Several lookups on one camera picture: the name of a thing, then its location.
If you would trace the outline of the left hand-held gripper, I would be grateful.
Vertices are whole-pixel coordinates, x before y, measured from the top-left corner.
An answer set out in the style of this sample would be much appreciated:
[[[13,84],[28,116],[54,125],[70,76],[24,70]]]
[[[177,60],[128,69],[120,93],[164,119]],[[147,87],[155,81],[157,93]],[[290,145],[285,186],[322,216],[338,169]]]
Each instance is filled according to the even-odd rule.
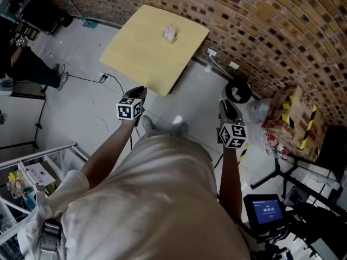
[[[137,127],[144,112],[146,96],[147,88],[144,86],[128,90],[116,104],[117,118],[119,120],[134,121],[134,126]]]

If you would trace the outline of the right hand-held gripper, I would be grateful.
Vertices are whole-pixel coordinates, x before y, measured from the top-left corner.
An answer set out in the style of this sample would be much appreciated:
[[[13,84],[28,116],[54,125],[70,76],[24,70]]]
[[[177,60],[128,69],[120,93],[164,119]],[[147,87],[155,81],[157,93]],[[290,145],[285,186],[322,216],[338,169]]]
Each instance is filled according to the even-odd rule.
[[[227,108],[223,100],[219,102],[220,127],[217,129],[217,142],[224,147],[237,149],[247,141],[247,127],[243,122],[242,113],[230,101]]]

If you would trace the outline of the person's left forearm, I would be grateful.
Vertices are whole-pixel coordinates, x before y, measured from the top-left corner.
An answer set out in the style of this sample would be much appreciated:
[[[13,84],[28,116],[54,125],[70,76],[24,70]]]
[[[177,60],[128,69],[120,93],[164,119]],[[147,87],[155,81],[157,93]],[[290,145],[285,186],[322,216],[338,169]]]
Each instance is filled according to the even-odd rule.
[[[135,120],[123,120],[120,127],[87,160],[81,172],[87,178],[89,189],[95,188],[110,175],[135,123]]]

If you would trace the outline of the person's right forearm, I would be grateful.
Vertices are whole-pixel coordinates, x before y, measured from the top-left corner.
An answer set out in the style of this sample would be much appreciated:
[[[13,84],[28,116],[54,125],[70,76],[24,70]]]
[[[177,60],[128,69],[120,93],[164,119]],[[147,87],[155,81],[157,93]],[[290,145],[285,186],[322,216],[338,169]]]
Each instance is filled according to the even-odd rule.
[[[223,148],[219,203],[234,222],[241,220],[243,200],[239,165],[236,150],[227,147]]]

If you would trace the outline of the black round bin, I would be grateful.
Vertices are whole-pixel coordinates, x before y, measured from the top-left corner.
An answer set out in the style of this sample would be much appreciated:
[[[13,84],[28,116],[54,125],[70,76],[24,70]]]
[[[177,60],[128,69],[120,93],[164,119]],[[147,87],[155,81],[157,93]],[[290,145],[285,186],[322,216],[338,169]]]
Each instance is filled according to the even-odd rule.
[[[230,79],[221,93],[222,100],[229,100],[233,103],[244,104],[252,96],[252,90],[244,78],[235,77]]]

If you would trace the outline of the person's left shoe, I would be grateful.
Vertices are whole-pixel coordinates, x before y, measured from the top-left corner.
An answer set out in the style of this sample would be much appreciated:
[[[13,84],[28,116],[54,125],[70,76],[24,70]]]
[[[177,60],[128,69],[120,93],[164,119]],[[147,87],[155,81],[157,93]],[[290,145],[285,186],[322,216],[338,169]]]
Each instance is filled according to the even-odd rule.
[[[141,117],[141,124],[145,132],[149,132],[155,129],[152,120],[147,115],[143,115]]]

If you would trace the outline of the clear plastic bag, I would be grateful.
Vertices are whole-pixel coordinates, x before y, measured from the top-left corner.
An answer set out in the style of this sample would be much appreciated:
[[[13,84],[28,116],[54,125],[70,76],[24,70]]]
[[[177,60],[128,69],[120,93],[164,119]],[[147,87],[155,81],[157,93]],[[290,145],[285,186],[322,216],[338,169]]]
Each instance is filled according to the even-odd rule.
[[[267,136],[268,132],[262,126],[270,110],[271,102],[271,98],[265,98],[254,100],[246,106],[249,116],[249,121],[245,121],[245,126],[248,129],[248,139],[251,144],[263,151],[271,148]]]

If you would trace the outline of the cardboard box with striped tape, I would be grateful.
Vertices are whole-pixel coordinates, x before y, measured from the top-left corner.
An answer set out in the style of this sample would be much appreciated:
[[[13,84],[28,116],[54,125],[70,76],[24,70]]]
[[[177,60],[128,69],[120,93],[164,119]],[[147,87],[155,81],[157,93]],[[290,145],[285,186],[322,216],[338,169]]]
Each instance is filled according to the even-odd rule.
[[[299,85],[275,93],[262,126],[292,154],[311,162],[319,157],[327,131],[324,115]]]

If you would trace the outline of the tan partition panel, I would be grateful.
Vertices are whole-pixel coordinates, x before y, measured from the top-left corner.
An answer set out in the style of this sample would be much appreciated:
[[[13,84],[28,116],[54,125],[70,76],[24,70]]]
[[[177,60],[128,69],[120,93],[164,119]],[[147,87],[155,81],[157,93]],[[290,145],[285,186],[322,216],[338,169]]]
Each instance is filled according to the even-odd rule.
[[[36,148],[36,136],[46,103],[46,87],[18,82],[0,84],[0,151],[22,146]]]

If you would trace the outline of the person's white shirt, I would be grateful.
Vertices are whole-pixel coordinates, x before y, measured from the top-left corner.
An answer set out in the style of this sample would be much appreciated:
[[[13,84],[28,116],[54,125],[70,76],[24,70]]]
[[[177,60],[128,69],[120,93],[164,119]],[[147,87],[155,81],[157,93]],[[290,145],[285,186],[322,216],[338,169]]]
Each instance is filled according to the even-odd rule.
[[[155,135],[94,188],[69,171],[47,203],[62,225],[65,260],[249,260],[216,195],[204,148]]]

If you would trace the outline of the black mounted screen device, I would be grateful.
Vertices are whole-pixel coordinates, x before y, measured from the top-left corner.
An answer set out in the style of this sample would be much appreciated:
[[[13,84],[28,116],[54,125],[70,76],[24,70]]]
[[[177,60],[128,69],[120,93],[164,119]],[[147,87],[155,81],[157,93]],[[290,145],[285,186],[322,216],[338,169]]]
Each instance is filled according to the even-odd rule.
[[[285,210],[277,194],[248,194],[243,198],[250,229],[258,235],[287,225]]]

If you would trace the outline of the black monitor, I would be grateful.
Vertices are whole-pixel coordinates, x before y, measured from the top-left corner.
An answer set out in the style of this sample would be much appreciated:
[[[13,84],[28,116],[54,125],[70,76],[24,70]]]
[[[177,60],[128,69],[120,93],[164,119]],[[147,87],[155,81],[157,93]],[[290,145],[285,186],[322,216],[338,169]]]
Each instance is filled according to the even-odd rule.
[[[341,181],[347,168],[347,127],[333,125],[327,127],[315,164],[332,171],[336,179]]]

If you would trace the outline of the white sign with red print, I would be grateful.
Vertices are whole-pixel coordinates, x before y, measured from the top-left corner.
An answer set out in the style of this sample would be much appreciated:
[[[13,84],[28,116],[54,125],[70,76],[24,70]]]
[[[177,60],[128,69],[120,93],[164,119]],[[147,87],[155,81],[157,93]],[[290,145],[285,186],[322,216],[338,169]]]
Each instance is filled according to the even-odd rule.
[[[55,179],[44,169],[40,163],[35,163],[25,167],[25,173],[35,185],[48,186],[55,182]]]

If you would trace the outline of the yellow toy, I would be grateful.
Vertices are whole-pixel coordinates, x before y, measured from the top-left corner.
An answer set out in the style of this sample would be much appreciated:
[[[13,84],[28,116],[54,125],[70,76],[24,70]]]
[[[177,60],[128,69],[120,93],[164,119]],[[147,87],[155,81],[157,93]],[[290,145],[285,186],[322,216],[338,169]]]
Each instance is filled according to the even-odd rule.
[[[8,180],[7,186],[13,190],[25,188],[24,175],[20,170],[10,172]]]

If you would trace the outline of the white metal shelf rack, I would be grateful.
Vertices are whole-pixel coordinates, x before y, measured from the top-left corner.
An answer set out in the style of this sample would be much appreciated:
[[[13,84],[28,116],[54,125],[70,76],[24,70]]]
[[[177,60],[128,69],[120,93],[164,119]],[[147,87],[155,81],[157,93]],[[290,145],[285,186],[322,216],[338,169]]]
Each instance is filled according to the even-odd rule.
[[[0,184],[0,260],[23,258],[17,233],[36,207],[37,201],[37,185],[27,176],[25,167],[40,163],[55,179],[54,183],[42,186],[43,195],[49,196],[56,191],[69,171],[80,170],[87,160],[87,154],[77,144],[71,144],[0,162],[0,178],[5,181]],[[13,190],[7,186],[9,173],[16,170],[24,175],[23,189]]]

